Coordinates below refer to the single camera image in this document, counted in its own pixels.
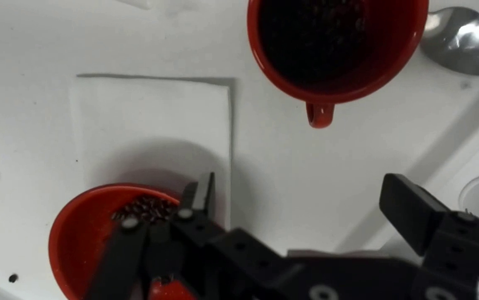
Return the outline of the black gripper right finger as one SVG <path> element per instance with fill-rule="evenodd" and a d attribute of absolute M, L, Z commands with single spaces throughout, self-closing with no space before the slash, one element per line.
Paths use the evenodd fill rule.
<path fill-rule="evenodd" d="M 420 257 L 444 256 L 449 239 L 444 226 L 452 211 L 430 192 L 400 174 L 382 181 L 379 209 L 395 232 Z"/>

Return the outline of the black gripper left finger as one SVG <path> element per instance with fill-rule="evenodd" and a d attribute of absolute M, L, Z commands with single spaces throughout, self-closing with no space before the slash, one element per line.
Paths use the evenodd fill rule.
<path fill-rule="evenodd" d="M 185 186 L 180 199 L 182 209 L 210 214 L 215 199 L 215 174 L 202 174 L 198 181 Z"/>

